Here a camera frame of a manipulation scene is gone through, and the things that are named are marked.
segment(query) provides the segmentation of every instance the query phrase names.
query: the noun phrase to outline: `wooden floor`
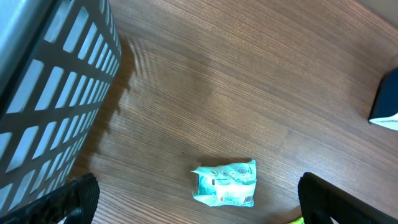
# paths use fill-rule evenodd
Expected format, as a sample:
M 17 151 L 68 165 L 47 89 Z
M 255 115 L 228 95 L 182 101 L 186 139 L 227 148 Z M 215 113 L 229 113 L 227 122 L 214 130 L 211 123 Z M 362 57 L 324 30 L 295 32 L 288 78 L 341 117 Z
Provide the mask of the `wooden floor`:
M 368 114 L 398 31 L 354 0 L 111 0 L 121 68 L 71 177 L 95 223 L 283 223 L 313 172 L 398 218 L 397 132 Z M 257 160 L 255 206 L 192 198 L 199 165 Z

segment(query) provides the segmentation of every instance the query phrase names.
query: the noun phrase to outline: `snack package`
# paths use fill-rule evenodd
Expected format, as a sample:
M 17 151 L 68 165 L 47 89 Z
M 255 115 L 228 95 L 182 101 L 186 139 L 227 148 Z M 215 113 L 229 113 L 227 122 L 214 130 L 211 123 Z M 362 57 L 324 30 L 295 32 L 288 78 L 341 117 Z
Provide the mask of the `snack package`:
M 208 206 L 254 206 L 256 161 L 218 167 L 198 167 L 197 190 L 193 198 Z

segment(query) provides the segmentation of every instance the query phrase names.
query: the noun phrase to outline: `laundry basket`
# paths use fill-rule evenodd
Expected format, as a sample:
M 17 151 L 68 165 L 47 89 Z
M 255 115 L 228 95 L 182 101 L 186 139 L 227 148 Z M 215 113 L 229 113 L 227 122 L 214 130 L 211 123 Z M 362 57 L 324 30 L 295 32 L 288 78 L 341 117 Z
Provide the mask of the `laundry basket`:
M 65 182 L 119 68 L 107 0 L 0 2 L 0 217 Z

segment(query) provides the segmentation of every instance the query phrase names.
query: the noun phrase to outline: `small plastic package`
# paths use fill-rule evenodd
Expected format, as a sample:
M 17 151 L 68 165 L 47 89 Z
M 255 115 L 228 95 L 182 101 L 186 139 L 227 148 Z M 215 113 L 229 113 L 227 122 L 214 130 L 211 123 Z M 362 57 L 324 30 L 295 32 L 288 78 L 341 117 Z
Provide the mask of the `small plastic package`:
M 235 205 L 254 206 L 256 161 L 233 163 L 218 167 L 198 167 L 197 190 L 193 198 L 211 207 Z

